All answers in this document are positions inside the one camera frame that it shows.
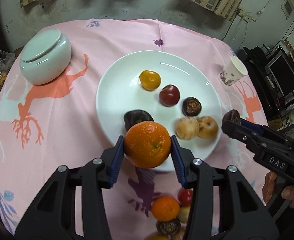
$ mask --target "purple flower print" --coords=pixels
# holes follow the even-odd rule
[[[155,43],[158,47],[160,47],[160,46],[162,46],[162,45],[164,44],[164,42],[163,42],[161,39],[159,39],[159,40],[155,40],[154,43]]]

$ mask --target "plastic bag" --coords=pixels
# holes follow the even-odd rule
[[[15,60],[16,55],[14,53],[0,50],[0,90]]]

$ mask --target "cup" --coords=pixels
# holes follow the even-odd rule
[[[229,63],[220,72],[219,77],[226,86],[231,86],[247,75],[248,71],[241,60],[235,56],[231,56]]]

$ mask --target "ceramic bowl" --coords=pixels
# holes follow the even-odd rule
[[[21,52],[20,70],[34,85],[42,85],[59,76],[71,59],[71,46],[60,30],[43,31],[33,37]]]

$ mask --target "wall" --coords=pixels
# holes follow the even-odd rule
[[[45,26],[76,19],[158,19],[212,37],[223,37],[230,24],[189,0],[41,0],[23,8],[19,0],[0,0],[0,14],[12,50]]]
[[[282,37],[285,35],[286,31],[292,24],[294,20],[294,13],[286,20],[285,14],[281,9],[281,5],[284,0],[243,0],[241,3],[241,8],[247,12],[252,12],[253,19],[257,18],[256,22],[251,21],[247,26],[246,38],[244,40],[243,46],[253,49],[256,46],[261,47],[263,44],[272,48],[277,44]],[[226,39],[224,40],[228,43],[234,50],[237,50],[244,39],[244,34],[246,30],[246,22],[241,21],[237,17],[232,28],[230,29]],[[231,42],[239,30],[238,36],[235,38],[234,42]],[[294,31],[289,36],[288,40],[294,47]]]
[[[241,8],[252,12],[256,22],[251,21],[246,31],[245,21],[237,17],[224,41],[237,51],[246,31],[242,47],[252,49],[262,44],[273,47],[284,36],[294,18],[292,15],[286,20],[281,9],[283,2],[243,0]],[[224,37],[230,25],[229,21],[189,0],[42,0],[23,8],[20,8],[19,0],[0,0],[0,14],[11,50],[24,46],[45,26],[75,19],[159,19],[218,39]],[[289,41],[294,47],[294,31]]]

